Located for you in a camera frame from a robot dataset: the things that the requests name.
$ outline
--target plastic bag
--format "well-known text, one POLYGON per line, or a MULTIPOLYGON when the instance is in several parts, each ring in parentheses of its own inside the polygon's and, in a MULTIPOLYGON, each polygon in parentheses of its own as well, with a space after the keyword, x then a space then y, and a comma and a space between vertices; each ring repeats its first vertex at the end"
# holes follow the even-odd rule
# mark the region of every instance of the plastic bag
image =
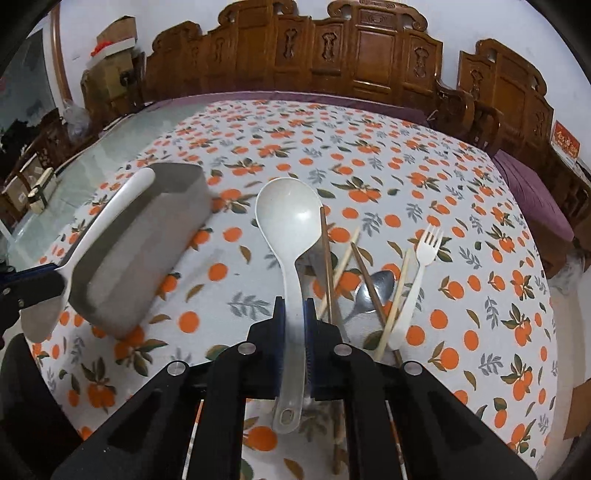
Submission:
POLYGON ((72 143, 84 139, 90 128, 90 115, 87 110, 71 100, 65 100, 64 120, 68 127, 68 137, 72 143))

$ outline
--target red sign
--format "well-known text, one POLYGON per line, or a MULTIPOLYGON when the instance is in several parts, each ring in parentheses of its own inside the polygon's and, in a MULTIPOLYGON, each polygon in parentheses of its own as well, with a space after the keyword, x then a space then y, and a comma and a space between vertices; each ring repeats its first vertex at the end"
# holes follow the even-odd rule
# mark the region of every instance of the red sign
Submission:
POLYGON ((552 141, 556 143, 570 158, 577 159, 579 157, 579 150, 581 144, 574 135, 565 129, 559 121, 554 125, 554 133, 552 134, 552 141))

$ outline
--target ladle handle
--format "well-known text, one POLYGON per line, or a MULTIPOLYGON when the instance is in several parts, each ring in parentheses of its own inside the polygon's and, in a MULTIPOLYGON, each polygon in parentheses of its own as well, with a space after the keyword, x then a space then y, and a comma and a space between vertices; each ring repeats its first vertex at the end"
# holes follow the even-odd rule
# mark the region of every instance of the ladle handle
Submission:
POLYGON ((282 265, 285 298, 285 345, 281 389, 275 402, 273 430, 293 432, 300 424, 306 385, 306 339, 300 279, 296 266, 282 265))

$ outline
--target tablecloth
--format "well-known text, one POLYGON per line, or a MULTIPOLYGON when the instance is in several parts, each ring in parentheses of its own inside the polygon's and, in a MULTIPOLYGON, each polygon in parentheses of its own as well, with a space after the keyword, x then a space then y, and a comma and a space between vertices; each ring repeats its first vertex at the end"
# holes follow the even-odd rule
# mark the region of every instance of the tablecloth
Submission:
MULTIPOLYGON (((260 188, 278 176, 309 184, 327 207, 337 257, 357 226, 370 272, 400 274, 402 254, 428 223, 446 233, 427 267, 402 358, 421 362, 532 467, 547 444, 557 385, 555 324, 541 261, 519 207, 485 153, 410 122, 317 103, 230 100, 209 105, 126 162, 77 212, 40 263, 59 262, 89 220, 139 168, 196 163, 215 214, 168 275, 145 321, 124 340, 68 307, 31 350, 64 412, 87 437, 172 359, 199 364, 246 338, 282 295, 281 271, 254 219, 260 188)), ((322 295, 309 265, 304 295, 322 295)), ((412 280, 411 264, 407 282, 412 280)), ((343 316, 360 283, 348 265, 343 316)), ((375 347, 379 323, 347 323, 356 346, 375 347)), ((272 403, 247 404, 242 474, 327 478, 332 438, 324 405, 299 432, 269 428, 272 403)), ((346 477, 346 468, 342 473, 346 477)))

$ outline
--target wooden chopstick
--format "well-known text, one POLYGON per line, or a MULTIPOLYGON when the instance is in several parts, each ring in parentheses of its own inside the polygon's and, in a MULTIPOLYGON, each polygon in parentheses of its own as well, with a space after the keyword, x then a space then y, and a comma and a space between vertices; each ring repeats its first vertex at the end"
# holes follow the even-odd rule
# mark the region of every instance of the wooden chopstick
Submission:
POLYGON ((400 270, 400 278, 398 279, 398 285, 396 285, 396 291, 394 292, 394 301, 392 302, 392 308, 390 309, 390 313, 388 315, 388 321, 386 322, 386 327, 382 333, 382 336, 379 339, 378 347, 374 351, 374 361, 379 362, 386 350, 386 345, 388 344, 388 338, 392 333, 392 329, 394 328, 394 323, 396 318, 399 314, 400 301, 402 299, 402 290, 404 289, 404 281, 406 279, 407 271, 408 271, 408 263, 411 258, 412 250, 409 248, 404 252, 404 256, 402 257, 402 269, 400 270))
POLYGON ((355 256, 355 260, 357 260, 357 264, 359 266, 359 269, 361 270, 363 280, 365 281, 365 284, 368 286, 369 297, 371 298, 371 301, 374 304, 376 312, 378 312, 379 322, 382 324, 382 327, 385 327, 386 314, 384 312, 382 302, 379 300, 378 293, 375 291, 374 282, 371 280, 371 277, 369 276, 368 269, 365 267, 365 263, 363 263, 363 258, 361 258, 361 254, 359 253, 357 245, 351 242, 351 248, 353 249, 353 255, 355 256))
MULTIPOLYGON (((355 229, 355 231, 353 232, 353 235, 351 236, 351 241, 353 243, 357 243, 357 239, 359 238, 360 231, 361 230, 359 229, 359 227, 357 227, 355 229)), ((347 247, 347 250, 343 254, 343 256, 340 258, 339 264, 336 266, 335 276, 333 277, 333 285, 339 284, 340 278, 343 276, 343 273, 345 272, 345 268, 347 268, 347 265, 349 263, 349 260, 351 259, 352 254, 353 254, 353 249, 351 248, 351 245, 349 245, 347 247)), ((318 318, 319 319, 321 319, 322 316, 324 315, 324 313, 326 311, 326 306, 327 306, 327 300, 326 300, 326 295, 324 295, 324 298, 322 299, 322 303, 320 304, 320 309, 318 310, 318 318)))
POLYGON ((329 231, 326 226, 324 207, 320 207, 320 227, 322 229, 322 250, 324 253, 324 273, 326 274, 326 299, 329 307, 329 323, 335 324, 335 290, 333 284, 332 259, 330 258, 329 231))

